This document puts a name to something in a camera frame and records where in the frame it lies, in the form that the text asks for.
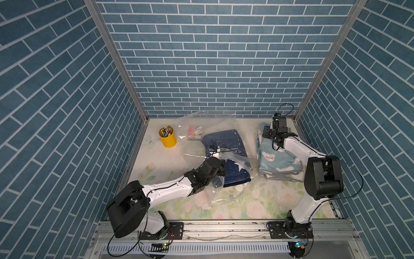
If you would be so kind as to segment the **clear plastic vacuum bag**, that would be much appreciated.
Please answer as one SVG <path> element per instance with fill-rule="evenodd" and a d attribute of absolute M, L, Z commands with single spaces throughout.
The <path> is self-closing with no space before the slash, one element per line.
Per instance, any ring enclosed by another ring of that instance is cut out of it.
<path fill-rule="evenodd" d="M 258 173 L 249 157 L 247 128 L 234 114 L 198 111 L 179 118 L 175 126 L 188 165 L 205 167 L 213 159 L 223 165 L 202 191 L 209 206 L 229 204 L 253 191 Z"/>

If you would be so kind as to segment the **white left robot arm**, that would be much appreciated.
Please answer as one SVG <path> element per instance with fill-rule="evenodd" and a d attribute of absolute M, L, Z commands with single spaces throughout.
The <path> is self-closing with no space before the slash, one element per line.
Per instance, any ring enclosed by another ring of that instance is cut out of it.
<path fill-rule="evenodd" d="M 226 162 L 216 157 L 204 160 L 175 180 L 155 185 L 142 185 L 138 180 L 127 184 L 106 206 L 116 238 L 135 230 L 164 235 L 169 222 L 162 211 L 149 210 L 164 202 L 195 195 L 203 191 L 217 176 L 225 176 Z"/>

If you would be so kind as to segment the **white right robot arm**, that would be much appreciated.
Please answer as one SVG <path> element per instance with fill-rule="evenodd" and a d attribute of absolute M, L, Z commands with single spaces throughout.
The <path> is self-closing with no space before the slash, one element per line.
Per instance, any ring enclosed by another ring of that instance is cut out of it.
<path fill-rule="evenodd" d="M 264 126 L 263 139 L 282 151 L 288 151 L 306 164 L 304 187 L 306 193 L 299 203 L 288 212 L 283 226 L 290 238 L 311 236 L 311 220 L 318 208 L 343 192 L 341 161 L 335 155 L 326 155 L 310 147 L 287 127 Z"/>

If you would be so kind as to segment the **navy blue star blanket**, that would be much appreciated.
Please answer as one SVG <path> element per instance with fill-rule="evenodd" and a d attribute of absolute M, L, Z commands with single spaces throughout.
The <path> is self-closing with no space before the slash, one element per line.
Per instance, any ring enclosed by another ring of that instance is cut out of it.
<path fill-rule="evenodd" d="M 226 162 L 226 176 L 224 187 L 243 185 L 251 181 L 251 164 L 243 144 L 243 140 L 237 130 L 215 132 L 202 138 L 202 144 L 209 154 L 210 145 L 220 147 L 220 158 Z"/>

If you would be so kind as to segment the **highlighter marker pack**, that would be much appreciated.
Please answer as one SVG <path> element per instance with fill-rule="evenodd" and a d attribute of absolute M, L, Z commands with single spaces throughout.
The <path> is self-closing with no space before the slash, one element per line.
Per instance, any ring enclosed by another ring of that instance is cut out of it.
<path fill-rule="evenodd" d="M 203 133 L 202 126 L 190 126 L 188 130 L 188 137 L 189 141 L 201 140 Z"/>

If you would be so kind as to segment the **yellow metal pen bucket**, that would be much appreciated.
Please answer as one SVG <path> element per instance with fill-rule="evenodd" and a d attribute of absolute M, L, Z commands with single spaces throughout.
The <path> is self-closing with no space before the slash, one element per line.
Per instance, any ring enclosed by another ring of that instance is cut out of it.
<path fill-rule="evenodd" d="M 166 148 L 173 148 L 177 144 L 177 140 L 175 137 L 175 132 L 172 136 L 169 136 L 168 138 L 161 138 L 160 141 L 162 142 L 163 146 Z"/>

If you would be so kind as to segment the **pens in bucket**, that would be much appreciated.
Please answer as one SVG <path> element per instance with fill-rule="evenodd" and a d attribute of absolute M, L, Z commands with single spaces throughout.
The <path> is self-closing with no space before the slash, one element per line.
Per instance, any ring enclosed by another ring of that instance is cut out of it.
<path fill-rule="evenodd" d="M 159 130 L 159 135 L 161 138 L 168 138 L 169 136 L 172 136 L 174 133 L 174 129 L 168 125 L 164 126 Z"/>

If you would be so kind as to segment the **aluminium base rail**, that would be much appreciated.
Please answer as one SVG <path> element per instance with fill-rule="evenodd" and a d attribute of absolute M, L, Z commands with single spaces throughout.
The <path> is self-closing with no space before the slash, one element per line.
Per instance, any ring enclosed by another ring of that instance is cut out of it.
<path fill-rule="evenodd" d="M 312 235 L 289 238 L 281 220 L 172 221 L 160 240 L 133 232 L 113 237 L 102 221 L 88 247 L 87 259 L 367 259 L 359 234 L 350 220 L 314 220 Z"/>

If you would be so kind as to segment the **right aluminium corner post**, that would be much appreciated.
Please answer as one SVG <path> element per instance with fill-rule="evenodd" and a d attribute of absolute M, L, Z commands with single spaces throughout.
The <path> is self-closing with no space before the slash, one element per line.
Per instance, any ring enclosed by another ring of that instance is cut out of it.
<path fill-rule="evenodd" d="M 299 123 L 300 118 L 305 112 L 307 105 L 310 103 L 313 95 L 316 93 L 322 79 L 324 78 L 326 72 L 328 71 L 330 65 L 332 64 L 334 58 L 342 47 L 345 39 L 347 38 L 349 32 L 351 31 L 353 25 L 355 24 L 357 18 L 365 7 L 367 0 L 356 0 L 351 7 L 349 14 L 347 15 L 344 24 L 340 28 L 334 42 L 332 43 L 326 58 L 321 63 L 319 71 L 315 74 L 315 77 L 310 84 L 306 94 L 304 95 L 303 101 L 299 105 L 295 115 L 293 117 L 293 122 L 295 124 Z"/>

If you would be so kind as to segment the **aluminium corner post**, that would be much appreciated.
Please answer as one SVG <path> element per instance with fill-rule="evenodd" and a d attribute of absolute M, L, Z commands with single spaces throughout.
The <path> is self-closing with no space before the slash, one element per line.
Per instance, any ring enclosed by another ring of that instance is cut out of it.
<path fill-rule="evenodd" d="M 328 71 L 330 65 L 332 64 L 334 58 L 342 47 L 345 39 L 347 38 L 349 32 L 351 31 L 353 25 L 355 24 L 357 18 L 365 7 L 367 0 L 356 0 L 351 7 L 349 14 L 347 15 L 344 24 L 340 28 L 334 42 L 332 43 L 326 58 L 321 63 L 319 71 L 315 74 L 315 77 L 310 84 L 306 94 L 304 95 L 303 101 L 299 105 L 295 115 L 293 117 L 293 122 L 295 124 L 299 123 L 300 118 L 305 112 L 307 105 L 310 103 L 313 95 L 316 93 L 322 79 L 324 78 L 326 72 Z"/>
<path fill-rule="evenodd" d="M 139 100 L 139 97 L 137 95 L 137 92 L 134 88 L 134 85 L 130 79 L 130 76 L 128 75 L 128 72 L 124 66 L 124 63 L 122 62 L 122 59 L 119 55 L 119 52 L 116 48 L 116 45 L 113 41 L 113 38 L 109 32 L 109 29 L 104 21 L 104 18 L 99 10 L 99 7 L 97 5 L 96 1 L 93 0 L 85 0 L 84 1 L 89 14 L 92 17 L 92 20 L 94 21 L 100 35 L 101 38 L 103 40 L 103 42 L 105 43 L 105 46 L 107 47 L 109 54 L 111 55 L 114 64 L 123 80 L 123 82 L 125 83 L 126 89 L 129 92 L 142 120 L 144 121 L 144 123 L 148 123 L 148 116 L 146 115 L 146 112 Z"/>

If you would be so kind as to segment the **left aluminium corner post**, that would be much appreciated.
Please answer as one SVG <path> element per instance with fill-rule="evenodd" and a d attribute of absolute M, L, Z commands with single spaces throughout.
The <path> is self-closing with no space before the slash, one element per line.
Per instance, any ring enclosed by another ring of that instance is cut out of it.
<path fill-rule="evenodd" d="M 85 0 L 84 1 L 89 14 L 92 17 L 92 20 L 94 21 L 100 35 L 101 38 L 103 40 L 103 42 L 105 43 L 105 46 L 107 47 L 109 54 L 111 55 L 114 64 L 123 80 L 123 82 L 125 83 L 126 89 L 129 92 L 142 120 L 144 121 L 144 123 L 148 123 L 148 116 L 146 115 L 146 112 L 139 100 L 139 97 L 137 95 L 137 92 L 134 88 L 134 85 L 130 79 L 130 76 L 128 75 L 128 72 L 124 66 L 124 63 L 122 62 L 122 59 L 119 55 L 119 52 L 116 48 L 116 45 L 113 41 L 113 38 L 109 32 L 109 29 L 104 21 L 104 18 L 99 10 L 99 7 L 97 5 L 96 1 L 93 0 Z"/>

